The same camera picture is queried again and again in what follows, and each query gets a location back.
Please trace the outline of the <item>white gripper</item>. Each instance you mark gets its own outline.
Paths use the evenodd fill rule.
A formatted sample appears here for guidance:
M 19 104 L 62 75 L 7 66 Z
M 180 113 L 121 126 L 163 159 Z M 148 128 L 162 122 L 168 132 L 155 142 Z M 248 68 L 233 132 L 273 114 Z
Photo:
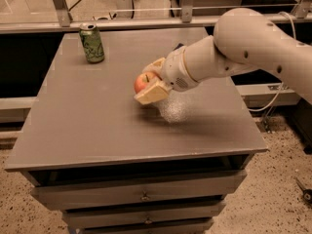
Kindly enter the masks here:
M 153 78 L 140 86 L 135 100 L 140 104 L 150 104 L 169 96 L 172 88 L 177 92 L 185 92 L 196 88 L 199 83 L 189 74 L 184 63 L 186 47 L 180 46 L 168 54 L 166 58 L 158 58 L 142 69 L 142 74 L 153 73 L 159 78 Z

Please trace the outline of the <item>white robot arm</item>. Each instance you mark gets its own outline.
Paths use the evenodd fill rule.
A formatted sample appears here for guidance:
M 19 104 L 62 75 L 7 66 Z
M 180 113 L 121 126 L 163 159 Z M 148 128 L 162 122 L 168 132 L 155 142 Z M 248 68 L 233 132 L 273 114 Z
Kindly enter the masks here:
M 160 101 L 201 82 L 264 70 L 312 103 L 312 46 L 282 31 L 264 15 L 246 8 L 223 14 L 214 33 L 181 46 L 142 70 L 154 77 L 136 92 L 141 104 Z

